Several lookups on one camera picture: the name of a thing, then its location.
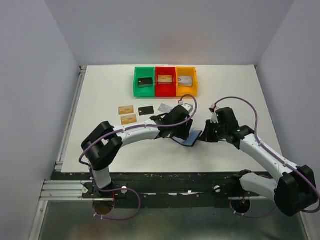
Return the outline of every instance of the yellow bin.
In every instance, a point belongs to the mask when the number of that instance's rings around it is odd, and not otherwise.
[[[197,71],[195,67],[184,67],[177,66],[175,67],[176,74],[176,96],[182,97],[185,94],[191,94],[194,97],[198,95],[198,80],[197,80]],[[192,77],[192,87],[188,86],[179,86],[178,85],[178,76],[191,76]]]

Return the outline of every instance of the tan card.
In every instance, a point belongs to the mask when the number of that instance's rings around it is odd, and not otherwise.
[[[122,114],[133,114],[134,111],[134,106],[130,105],[130,106],[120,106],[119,107],[119,115]]]
[[[137,115],[131,114],[128,116],[122,116],[121,117],[121,124],[133,124],[137,122]]]

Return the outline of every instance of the gray floor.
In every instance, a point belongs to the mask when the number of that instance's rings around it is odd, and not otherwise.
[[[256,200],[251,214],[266,213],[273,203]],[[133,209],[115,209],[110,216],[124,217]],[[230,209],[142,209],[130,220],[101,220],[89,202],[51,202],[41,230],[42,240],[306,240],[299,215],[277,211],[266,218],[233,215]]]

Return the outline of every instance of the plastic bin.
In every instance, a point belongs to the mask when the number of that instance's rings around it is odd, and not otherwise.
[[[172,76],[172,84],[158,84],[159,75]],[[155,96],[175,97],[177,94],[176,68],[167,66],[157,66],[155,68]]]
[[[133,95],[137,98],[154,98],[155,97],[155,73],[156,68],[153,66],[136,66],[134,69]],[[138,87],[139,78],[152,78],[153,85],[147,87]]]
[[[182,97],[185,94],[191,94],[194,97],[198,95],[198,80],[197,80],[197,71],[195,67],[183,67],[177,66],[176,71],[176,96]],[[191,76],[192,77],[192,87],[179,86],[178,85],[178,76]]]

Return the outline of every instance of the gray wall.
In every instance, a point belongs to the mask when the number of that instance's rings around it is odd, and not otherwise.
[[[43,0],[2,0],[0,23],[0,238],[23,240],[57,159],[78,64]]]
[[[256,65],[293,2],[45,1],[81,65]]]
[[[309,165],[320,186],[319,0],[293,3],[257,72],[284,156]],[[319,225],[320,213],[312,218]]]

